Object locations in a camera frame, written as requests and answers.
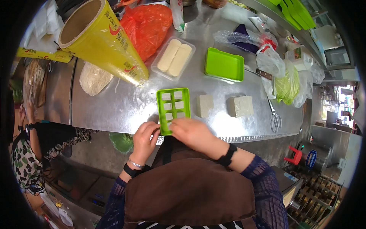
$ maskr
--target window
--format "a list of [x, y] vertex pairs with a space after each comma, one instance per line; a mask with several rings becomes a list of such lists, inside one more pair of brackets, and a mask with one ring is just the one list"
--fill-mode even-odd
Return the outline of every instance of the window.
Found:
[[330, 86], [330, 89], [331, 93], [322, 98], [322, 119], [326, 120], [327, 111], [336, 112], [343, 124], [353, 127], [353, 120], [341, 114], [342, 111], [349, 111], [351, 115], [354, 113], [353, 86]]

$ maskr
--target tofu block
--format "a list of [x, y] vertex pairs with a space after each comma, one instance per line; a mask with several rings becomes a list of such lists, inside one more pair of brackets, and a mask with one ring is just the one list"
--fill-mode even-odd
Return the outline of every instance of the tofu block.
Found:
[[208, 111], [213, 109], [213, 96], [200, 95], [197, 96], [197, 116], [201, 118], [208, 117]]
[[184, 108], [183, 101], [175, 102], [175, 109], [183, 109], [183, 108]]
[[254, 115], [251, 96], [238, 96], [228, 99], [228, 111], [232, 117], [247, 117]]
[[165, 52], [163, 53], [157, 64], [158, 69], [164, 72], [169, 69], [169, 66], [171, 65], [172, 60], [175, 57], [175, 54], [177, 53], [181, 44], [182, 43], [177, 39], [172, 39], [169, 42], [167, 48], [165, 49]]
[[172, 124], [171, 122], [168, 122], [168, 123], [167, 123], [168, 130], [171, 130], [171, 129], [170, 129], [170, 125], [171, 125], [171, 124]]
[[171, 110], [172, 109], [172, 104], [171, 103], [164, 103], [164, 110]]
[[174, 92], [174, 98], [175, 99], [182, 99], [183, 98], [182, 91]]
[[173, 119], [173, 115], [172, 115], [172, 113], [166, 113], [166, 114], [165, 114], [165, 118], [166, 118], [167, 120], [172, 120], [172, 119]]
[[185, 116], [186, 116], [186, 114], [184, 112], [177, 113], [177, 118], [184, 118]]
[[161, 94], [161, 99], [162, 100], [172, 100], [171, 97], [170, 97], [170, 93]]
[[185, 65], [186, 61], [188, 60], [189, 55], [192, 52], [192, 47], [187, 44], [181, 44], [175, 57], [170, 64], [170, 67], [167, 73], [171, 76], [178, 76]]

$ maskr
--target red plastic bag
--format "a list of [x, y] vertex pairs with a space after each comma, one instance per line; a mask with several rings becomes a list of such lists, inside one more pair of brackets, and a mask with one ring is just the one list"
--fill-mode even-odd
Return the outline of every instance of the red plastic bag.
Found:
[[119, 21], [142, 61], [156, 52], [172, 22], [172, 11], [161, 4], [126, 7]]

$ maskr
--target scissors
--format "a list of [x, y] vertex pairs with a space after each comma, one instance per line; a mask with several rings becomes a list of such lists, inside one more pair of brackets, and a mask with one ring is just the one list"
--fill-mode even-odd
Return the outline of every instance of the scissors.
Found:
[[278, 129], [282, 127], [282, 119], [281, 116], [276, 114], [275, 109], [272, 106], [271, 100], [267, 97], [269, 106], [271, 107], [272, 111], [272, 119], [271, 119], [271, 129], [273, 132], [277, 133]]

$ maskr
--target green plastic tray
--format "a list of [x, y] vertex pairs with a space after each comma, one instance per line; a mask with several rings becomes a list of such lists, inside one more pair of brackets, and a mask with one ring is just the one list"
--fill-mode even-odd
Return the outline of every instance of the green plastic tray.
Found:
[[285, 18], [290, 22], [290, 24], [294, 28], [296, 28], [297, 30], [300, 30], [301, 26], [291, 17], [290, 12], [288, 11], [287, 5], [283, 0], [280, 1], [280, 6], [282, 8], [282, 13], [285, 16]]
[[305, 6], [299, 0], [291, 0], [294, 5], [294, 9], [297, 14], [304, 20], [309, 28], [315, 27], [315, 22], [311, 17], [309, 11], [305, 8]]
[[205, 74], [233, 82], [241, 82], [244, 79], [244, 58], [222, 52], [216, 48], [208, 48]]
[[[176, 91], [182, 91], [182, 99], [175, 99], [174, 98], [174, 92]], [[162, 100], [161, 95], [164, 93], [170, 93], [171, 100]], [[172, 88], [172, 89], [162, 89], [158, 90], [156, 92], [156, 100], [158, 102], [158, 110], [159, 110], [159, 121], [160, 121], [160, 134], [163, 136], [171, 135], [172, 131], [168, 129], [168, 122], [171, 122], [171, 120], [166, 119], [165, 114], [166, 113], [172, 113], [173, 119], [177, 118], [178, 112], [184, 112], [187, 118], [191, 117], [191, 108], [189, 105], [189, 89], [188, 88]], [[184, 108], [183, 109], [175, 109], [175, 102], [183, 101], [184, 102]], [[165, 110], [164, 109], [164, 103], [171, 103], [172, 109], [171, 110]]]
[[291, 0], [284, 0], [288, 11], [290, 12], [290, 15], [292, 16], [293, 19], [295, 19], [295, 21], [304, 29], [304, 30], [308, 30], [309, 26], [305, 23], [305, 21], [299, 16], [298, 12], [295, 11], [294, 9], [294, 5], [292, 4]]
[[274, 5], [278, 5], [280, 4], [281, 0], [268, 0], [270, 3], [274, 4]]

